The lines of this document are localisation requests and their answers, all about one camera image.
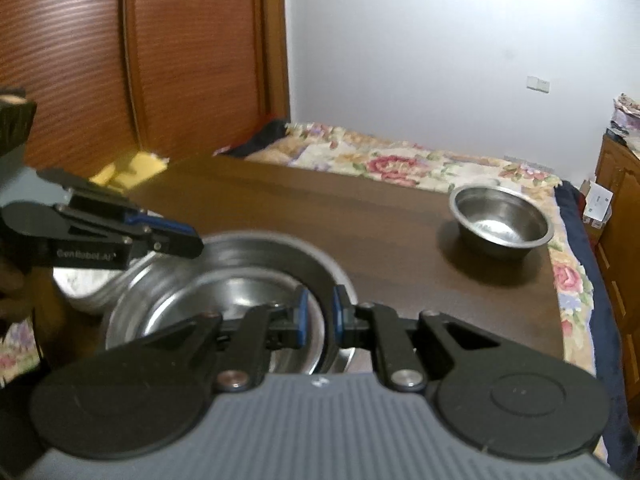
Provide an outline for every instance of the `finger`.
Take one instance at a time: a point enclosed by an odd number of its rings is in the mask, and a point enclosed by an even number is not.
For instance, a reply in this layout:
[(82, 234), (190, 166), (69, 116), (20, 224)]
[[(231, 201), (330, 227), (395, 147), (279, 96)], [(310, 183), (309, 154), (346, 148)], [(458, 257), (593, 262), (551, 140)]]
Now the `finger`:
[(0, 292), (11, 294), (24, 286), (24, 275), (6, 258), (0, 257)]
[(23, 321), (31, 314), (31, 303), (25, 300), (4, 298), (0, 300), (0, 319), (10, 323)]

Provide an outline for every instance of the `yellow object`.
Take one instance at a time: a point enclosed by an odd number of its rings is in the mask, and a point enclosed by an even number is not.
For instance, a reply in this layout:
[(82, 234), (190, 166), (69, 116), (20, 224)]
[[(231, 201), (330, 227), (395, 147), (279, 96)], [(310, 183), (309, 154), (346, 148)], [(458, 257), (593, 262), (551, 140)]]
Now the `yellow object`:
[(99, 186), (126, 191), (163, 172), (166, 167), (167, 163), (153, 153), (138, 152), (128, 162), (118, 160), (105, 166), (90, 180)]

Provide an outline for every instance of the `wooden table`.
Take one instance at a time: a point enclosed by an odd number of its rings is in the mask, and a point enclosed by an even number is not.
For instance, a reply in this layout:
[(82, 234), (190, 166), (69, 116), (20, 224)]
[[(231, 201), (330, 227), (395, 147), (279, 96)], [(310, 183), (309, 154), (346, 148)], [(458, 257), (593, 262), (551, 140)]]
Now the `wooden table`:
[(130, 196), (203, 236), (264, 229), (303, 238), (338, 261), (359, 301), (405, 317), (439, 310), (562, 358), (546, 248), (520, 263), (471, 252), (444, 194), (205, 155), (170, 166)]

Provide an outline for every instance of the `bed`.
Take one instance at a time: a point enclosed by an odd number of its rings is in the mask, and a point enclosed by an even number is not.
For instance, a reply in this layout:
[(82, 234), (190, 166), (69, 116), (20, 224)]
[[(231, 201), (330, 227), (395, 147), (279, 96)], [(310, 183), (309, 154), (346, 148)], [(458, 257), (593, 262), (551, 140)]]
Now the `bed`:
[[(558, 292), (564, 358), (596, 375), (611, 399), (609, 422), (596, 454), (623, 478), (630, 475), (637, 446), (627, 415), (620, 336), (582, 227), (578, 192), (571, 184), (526, 164), (428, 150), (318, 123), (273, 121), (226, 155), (436, 192), (471, 183), (500, 185), (535, 200), (555, 226), (548, 250)], [(0, 346), (0, 376), (8, 380), (37, 361), (30, 325), (14, 325)]]

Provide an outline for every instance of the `stainless steel bowl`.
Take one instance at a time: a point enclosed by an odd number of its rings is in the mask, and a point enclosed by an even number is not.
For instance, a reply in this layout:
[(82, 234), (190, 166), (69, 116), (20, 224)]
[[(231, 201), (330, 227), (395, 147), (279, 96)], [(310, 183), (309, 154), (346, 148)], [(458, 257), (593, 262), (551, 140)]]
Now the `stainless steel bowl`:
[(469, 246), (503, 260), (524, 257), (554, 234), (531, 199), (504, 187), (459, 187), (449, 197), (449, 208)]
[(287, 303), (303, 284), (310, 291), (307, 344), (274, 352), (271, 371), (344, 371), (353, 349), (338, 350), (326, 327), (331, 326), (334, 286), (345, 285), (354, 303), (356, 294), (335, 260), (298, 238), (273, 232), (231, 232), (204, 243), (195, 260), (156, 258), (133, 278), (105, 316), (104, 348), (202, 312), (215, 310), (233, 319), (255, 305)]

